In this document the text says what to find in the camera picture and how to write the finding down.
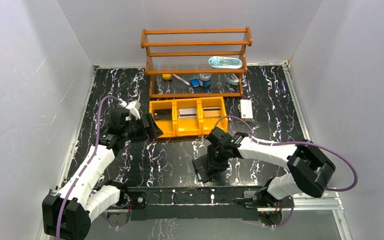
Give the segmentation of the black leather card holder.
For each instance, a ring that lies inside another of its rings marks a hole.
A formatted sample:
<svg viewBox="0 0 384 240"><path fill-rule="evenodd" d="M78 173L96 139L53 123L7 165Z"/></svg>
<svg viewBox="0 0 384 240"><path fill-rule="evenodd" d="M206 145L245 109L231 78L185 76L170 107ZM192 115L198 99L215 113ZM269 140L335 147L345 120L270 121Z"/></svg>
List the black leather card holder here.
<svg viewBox="0 0 384 240"><path fill-rule="evenodd" d="M195 158L192 161L197 180L207 183L215 175L224 172L229 164L227 159L218 159L208 154Z"/></svg>

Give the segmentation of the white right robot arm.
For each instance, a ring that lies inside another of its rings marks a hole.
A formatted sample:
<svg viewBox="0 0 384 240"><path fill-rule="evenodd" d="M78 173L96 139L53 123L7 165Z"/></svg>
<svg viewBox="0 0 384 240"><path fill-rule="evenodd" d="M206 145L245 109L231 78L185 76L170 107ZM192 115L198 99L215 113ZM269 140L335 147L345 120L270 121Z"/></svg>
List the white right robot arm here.
<svg viewBox="0 0 384 240"><path fill-rule="evenodd" d="M210 142L207 153L192 161L200 182L206 183L224 172L233 158L259 160L287 170L287 174L270 179L260 191L262 202L268 207L295 194L320 198L336 170L333 162L309 140L276 145L244 132L230 135L219 127L206 138Z"/></svg>

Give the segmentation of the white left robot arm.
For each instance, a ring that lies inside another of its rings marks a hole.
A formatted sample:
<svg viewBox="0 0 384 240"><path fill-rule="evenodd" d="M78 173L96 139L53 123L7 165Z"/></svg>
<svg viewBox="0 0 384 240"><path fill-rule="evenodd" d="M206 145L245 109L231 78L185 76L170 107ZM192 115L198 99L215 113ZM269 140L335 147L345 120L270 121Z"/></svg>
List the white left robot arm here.
<svg viewBox="0 0 384 240"><path fill-rule="evenodd" d="M126 108L112 112L71 179L42 201L44 233L59 240L84 240L92 222L108 208L132 206L128 187L119 181L109 180L97 190L94 188L127 142L151 141L162 134L149 112L142 116Z"/></svg>

